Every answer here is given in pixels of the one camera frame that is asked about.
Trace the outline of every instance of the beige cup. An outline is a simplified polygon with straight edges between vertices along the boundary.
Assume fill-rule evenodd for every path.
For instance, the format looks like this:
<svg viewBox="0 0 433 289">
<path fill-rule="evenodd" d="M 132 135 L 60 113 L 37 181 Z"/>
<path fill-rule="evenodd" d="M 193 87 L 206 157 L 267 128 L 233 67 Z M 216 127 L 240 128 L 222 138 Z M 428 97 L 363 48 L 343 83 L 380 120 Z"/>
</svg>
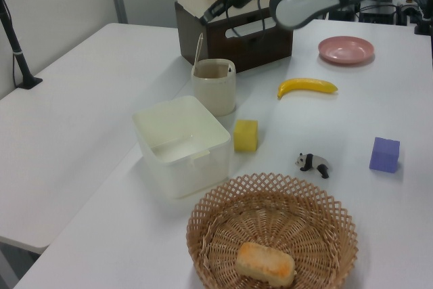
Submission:
<svg viewBox="0 0 433 289">
<path fill-rule="evenodd" d="M 198 60 L 202 47 L 200 35 L 195 64 L 191 71 L 194 96 L 214 116 L 231 113 L 236 104 L 236 67 L 226 59 Z"/>
</svg>

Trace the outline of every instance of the white bin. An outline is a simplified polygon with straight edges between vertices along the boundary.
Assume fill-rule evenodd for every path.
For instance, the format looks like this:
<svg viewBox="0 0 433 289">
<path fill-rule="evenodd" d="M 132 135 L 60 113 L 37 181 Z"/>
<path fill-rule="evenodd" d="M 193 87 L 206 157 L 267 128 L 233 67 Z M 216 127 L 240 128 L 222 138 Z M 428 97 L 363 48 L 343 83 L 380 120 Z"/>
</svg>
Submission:
<svg viewBox="0 0 433 289">
<path fill-rule="evenodd" d="M 225 180 L 230 133 L 193 96 L 133 115 L 143 157 L 167 196 L 181 198 Z"/>
</svg>

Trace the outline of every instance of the bread loaf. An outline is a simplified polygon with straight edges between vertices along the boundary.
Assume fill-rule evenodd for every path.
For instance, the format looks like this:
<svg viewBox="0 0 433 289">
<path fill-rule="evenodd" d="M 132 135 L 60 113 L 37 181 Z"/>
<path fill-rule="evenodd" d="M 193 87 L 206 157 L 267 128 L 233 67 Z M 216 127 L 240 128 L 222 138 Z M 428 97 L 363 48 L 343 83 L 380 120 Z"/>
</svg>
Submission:
<svg viewBox="0 0 433 289">
<path fill-rule="evenodd" d="M 295 261 L 290 255 L 251 242 L 243 243 L 239 249 L 236 271 L 266 281 L 272 287 L 289 286 L 296 275 Z"/>
</svg>

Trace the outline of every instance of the toy panda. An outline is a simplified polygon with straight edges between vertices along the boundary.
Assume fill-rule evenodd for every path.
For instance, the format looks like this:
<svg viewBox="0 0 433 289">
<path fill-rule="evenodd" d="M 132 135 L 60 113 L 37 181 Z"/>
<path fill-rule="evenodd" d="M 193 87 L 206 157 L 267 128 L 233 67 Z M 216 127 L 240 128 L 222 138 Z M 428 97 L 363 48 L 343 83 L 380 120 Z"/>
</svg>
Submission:
<svg viewBox="0 0 433 289">
<path fill-rule="evenodd" d="M 300 153 L 298 160 L 296 161 L 295 164 L 297 166 L 300 166 L 300 170 L 302 172 L 314 168 L 317 169 L 322 174 L 322 178 L 327 179 L 329 177 L 329 175 L 327 174 L 329 164 L 322 157 L 315 156 L 313 154 L 302 155 L 302 153 Z"/>
</svg>

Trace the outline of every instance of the purple block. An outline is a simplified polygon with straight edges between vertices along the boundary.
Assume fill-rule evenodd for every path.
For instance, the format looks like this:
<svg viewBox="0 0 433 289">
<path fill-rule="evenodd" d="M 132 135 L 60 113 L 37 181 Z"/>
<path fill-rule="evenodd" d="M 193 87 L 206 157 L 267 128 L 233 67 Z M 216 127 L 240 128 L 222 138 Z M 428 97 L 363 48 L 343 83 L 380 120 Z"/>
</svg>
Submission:
<svg viewBox="0 0 433 289">
<path fill-rule="evenodd" d="M 374 139 L 373 153 L 371 154 L 370 169 L 395 173 L 399 155 L 399 141 L 376 137 Z"/>
</svg>

